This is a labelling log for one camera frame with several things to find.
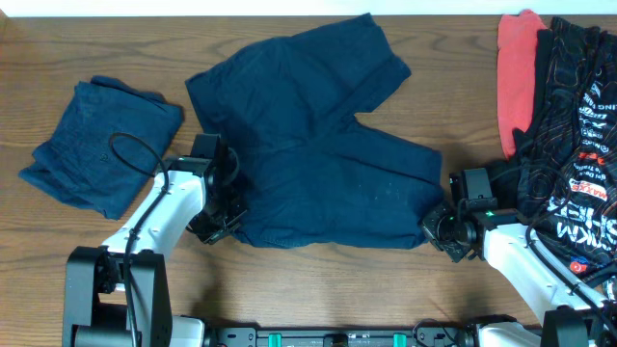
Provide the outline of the dark navy shorts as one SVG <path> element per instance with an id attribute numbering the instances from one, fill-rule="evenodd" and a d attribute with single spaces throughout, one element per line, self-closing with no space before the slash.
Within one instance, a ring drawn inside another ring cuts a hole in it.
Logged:
<path id="1" fill-rule="evenodd" d="M 201 127 L 238 156 L 239 241 L 412 249 L 443 199 L 442 157 L 365 126 L 409 78 L 370 14 L 248 45 L 186 81 Z"/>

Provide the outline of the navy blue garment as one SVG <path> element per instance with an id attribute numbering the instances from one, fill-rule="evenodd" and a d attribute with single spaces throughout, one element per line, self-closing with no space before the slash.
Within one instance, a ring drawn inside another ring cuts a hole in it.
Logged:
<path id="1" fill-rule="evenodd" d="M 52 198 L 107 219 L 119 219 L 157 166 L 155 156 L 118 132 L 163 155 L 184 121 L 183 110 L 160 93 L 142 92 L 121 80 L 95 76 L 74 87 L 51 138 L 33 151 L 19 176 Z"/>

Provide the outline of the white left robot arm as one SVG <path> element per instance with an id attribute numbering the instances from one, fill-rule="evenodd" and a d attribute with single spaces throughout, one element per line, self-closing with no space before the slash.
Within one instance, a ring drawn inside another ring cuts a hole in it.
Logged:
<path id="1" fill-rule="evenodd" d="M 231 183 L 234 149 L 170 158 L 126 224 L 100 246 L 67 259 L 65 346 L 215 346 L 199 318 L 172 312 L 166 261 L 184 232 L 212 245 L 233 234 L 246 209 Z"/>

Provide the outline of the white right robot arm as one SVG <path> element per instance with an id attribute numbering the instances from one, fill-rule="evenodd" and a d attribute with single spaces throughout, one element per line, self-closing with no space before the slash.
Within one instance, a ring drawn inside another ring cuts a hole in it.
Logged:
<path id="1" fill-rule="evenodd" d="M 616 304 L 578 279 L 515 210 L 457 213 L 449 202 L 420 222 L 426 239 L 454 262 L 487 262 L 516 289 L 540 323 L 531 330 L 509 317 L 482 318 L 456 346 L 614 346 Z"/>

